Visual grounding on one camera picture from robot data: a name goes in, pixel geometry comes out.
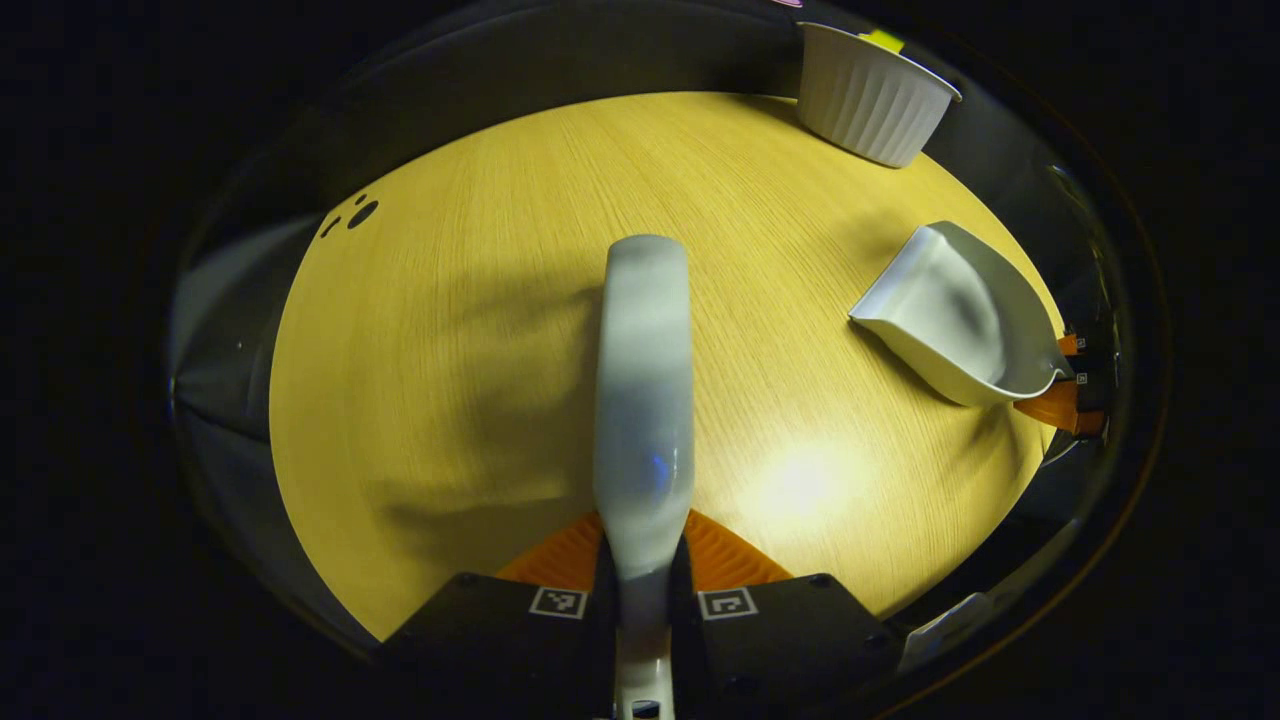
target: wooden table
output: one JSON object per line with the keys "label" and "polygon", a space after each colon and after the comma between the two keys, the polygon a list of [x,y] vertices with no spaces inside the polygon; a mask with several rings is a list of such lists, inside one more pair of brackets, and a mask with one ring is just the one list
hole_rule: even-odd
{"label": "wooden table", "polygon": [[302,546],[374,635],[591,507],[605,252],[634,233],[689,249],[694,507],[879,615],[996,528],[1052,429],[942,400],[846,313],[942,219],[1011,260],[1061,327],[1048,291],[936,163],[883,168],[794,115],[699,92],[559,108],[329,214],[280,323],[271,447]]}

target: dark background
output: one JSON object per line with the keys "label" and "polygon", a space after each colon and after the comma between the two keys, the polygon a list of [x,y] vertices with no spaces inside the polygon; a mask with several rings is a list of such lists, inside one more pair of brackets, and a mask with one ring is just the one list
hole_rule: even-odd
{"label": "dark background", "polygon": [[[384,715],[385,688],[191,520],[160,338],[197,202],[302,101],[444,8],[179,5],[42,4],[10,45],[20,715]],[[1111,165],[1160,255],[1178,378],[1116,546],[1044,621],[904,715],[1261,715],[1274,380],[1253,228],[1274,123],[1251,91],[1272,64],[1266,18],[1230,3],[906,5]]]}

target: white fluted bowl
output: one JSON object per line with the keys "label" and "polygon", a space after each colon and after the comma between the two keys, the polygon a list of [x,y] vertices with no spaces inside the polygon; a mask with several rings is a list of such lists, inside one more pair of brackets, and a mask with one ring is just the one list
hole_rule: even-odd
{"label": "white fluted bowl", "polygon": [[960,91],[874,42],[814,23],[804,28],[800,122],[863,158],[904,168]]}

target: white dustpan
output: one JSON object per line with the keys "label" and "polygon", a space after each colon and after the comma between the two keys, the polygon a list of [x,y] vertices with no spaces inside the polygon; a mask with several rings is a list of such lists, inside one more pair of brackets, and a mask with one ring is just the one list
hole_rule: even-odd
{"label": "white dustpan", "polygon": [[849,316],[960,405],[1036,397],[1073,374],[1027,278],[955,223],[916,228]]}

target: wood grain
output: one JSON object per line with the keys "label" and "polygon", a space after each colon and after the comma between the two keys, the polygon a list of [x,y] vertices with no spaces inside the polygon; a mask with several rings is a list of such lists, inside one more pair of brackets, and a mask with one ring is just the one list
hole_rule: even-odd
{"label": "wood grain", "polygon": [[[888,169],[794,101],[657,94],[488,128],[335,208],[289,293],[271,374],[280,491],[320,575],[385,638],[453,573],[492,573],[591,507],[605,252],[689,249],[694,507],[872,611],[966,557],[1052,429],[968,409],[846,323],[911,231],[1000,222],[928,158]],[[358,209],[376,201],[364,223]]]}

